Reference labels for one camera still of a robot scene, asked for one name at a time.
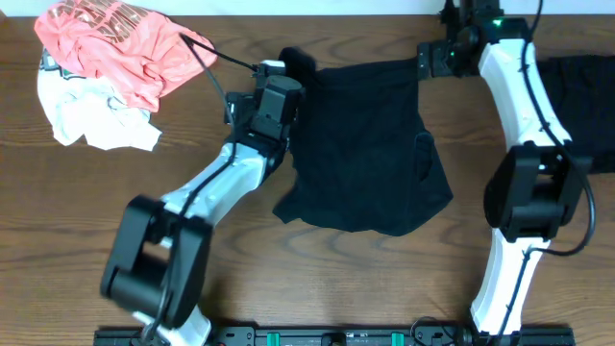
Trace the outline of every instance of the table surface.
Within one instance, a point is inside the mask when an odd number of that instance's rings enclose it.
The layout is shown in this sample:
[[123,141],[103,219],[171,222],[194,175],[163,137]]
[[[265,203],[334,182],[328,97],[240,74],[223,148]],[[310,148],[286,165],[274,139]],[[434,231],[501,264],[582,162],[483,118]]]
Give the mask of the table surface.
[[[434,16],[177,17],[221,51],[249,62],[298,45],[322,67],[415,56],[444,36]],[[57,143],[37,99],[41,44],[32,18],[0,26],[0,344],[87,345],[98,326],[133,325],[98,287],[126,204],[160,196],[200,172],[229,129],[204,75],[161,100],[163,131],[153,153]],[[615,17],[546,16],[541,58],[613,55]],[[220,61],[226,90],[251,90],[241,67]],[[219,224],[201,309],[212,318],[260,325],[410,324],[423,315],[466,318],[485,270],[490,231],[482,193],[504,157],[504,136],[480,78],[420,84],[420,113],[434,134],[452,203],[411,235],[349,234],[271,212],[295,172],[288,156]],[[581,345],[615,338],[615,176],[591,177],[598,230],[577,257],[544,258],[524,308],[525,323],[568,323]],[[553,248],[581,238],[581,202]]]

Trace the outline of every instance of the white wall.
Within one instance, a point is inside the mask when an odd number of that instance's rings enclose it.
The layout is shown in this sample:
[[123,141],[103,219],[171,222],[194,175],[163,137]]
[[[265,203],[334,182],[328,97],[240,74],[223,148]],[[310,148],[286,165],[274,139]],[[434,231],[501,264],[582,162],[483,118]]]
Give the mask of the white wall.
[[[9,16],[40,15],[58,0],[0,0]],[[168,15],[436,14],[444,0],[126,0]],[[500,0],[508,14],[536,12],[538,0]],[[615,0],[545,0],[544,13],[615,13]]]

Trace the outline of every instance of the black cloth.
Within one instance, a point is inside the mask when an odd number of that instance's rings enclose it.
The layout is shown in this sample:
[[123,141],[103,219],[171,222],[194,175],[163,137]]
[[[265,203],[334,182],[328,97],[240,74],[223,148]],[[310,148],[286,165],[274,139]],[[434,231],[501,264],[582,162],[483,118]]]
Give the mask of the black cloth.
[[416,60],[316,71],[295,48],[280,60],[306,88],[290,131],[297,179],[274,208],[283,221],[405,235],[453,198],[418,113]]
[[538,70],[573,145],[594,158],[591,173],[615,172],[615,57],[553,58]]

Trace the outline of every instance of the wood grain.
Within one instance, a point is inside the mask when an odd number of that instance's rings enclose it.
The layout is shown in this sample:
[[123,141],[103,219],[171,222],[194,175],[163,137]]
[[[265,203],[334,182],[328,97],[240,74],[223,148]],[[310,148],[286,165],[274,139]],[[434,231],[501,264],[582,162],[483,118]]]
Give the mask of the wood grain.
[[[431,16],[177,17],[221,51],[249,62],[301,46],[322,67],[396,60],[444,36]],[[34,20],[0,25],[0,344],[87,345],[101,325],[131,325],[98,285],[122,212],[138,193],[159,196],[200,172],[228,128],[205,76],[161,100],[163,131],[153,153],[63,147],[37,100],[41,45]],[[615,17],[546,16],[541,58],[615,53]],[[219,62],[226,90],[250,90],[241,67]],[[291,187],[291,157],[216,230],[202,309],[211,317],[261,325],[409,324],[422,315],[465,318],[486,266],[490,233],[482,191],[504,155],[504,137],[479,78],[421,83],[420,113],[434,134],[455,194],[411,235],[347,234],[272,213]],[[581,345],[615,338],[615,176],[591,178],[598,232],[571,259],[545,258],[524,322],[568,323]],[[580,239],[581,203],[554,247]]]

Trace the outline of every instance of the wooden table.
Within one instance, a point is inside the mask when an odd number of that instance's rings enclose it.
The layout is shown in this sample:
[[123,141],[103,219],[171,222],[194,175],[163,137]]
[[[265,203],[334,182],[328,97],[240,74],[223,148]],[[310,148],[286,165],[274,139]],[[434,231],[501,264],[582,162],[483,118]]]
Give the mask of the wooden table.
[[[299,45],[320,66],[397,60],[444,36],[432,16],[178,17],[221,51],[249,62]],[[204,75],[161,100],[153,153],[57,143],[37,99],[41,45],[31,18],[0,26],[0,343],[87,345],[101,325],[132,325],[98,287],[126,204],[176,189],[217,156],[229,129]],[[615,17],[547,16],[544,57],[613,55]],[[220,61],[226,90],[250,90],[246,71]],[[504,136],[480,78],[422,82],[420,113],[455,194],[411,235],[348,234],[271,210],[294,180],[291,157],[221,222],[211,244],[202,310],[261,325],[410,324],[423,315],[465,318],[485,270],[490,232],[482,193],[504,157]],[[569,323],[581,345],[615,341],[615,176],[591,177],[598,231],[570,259],[544,258],[524,322]],[[554,248],[584,232],[586,206]]]

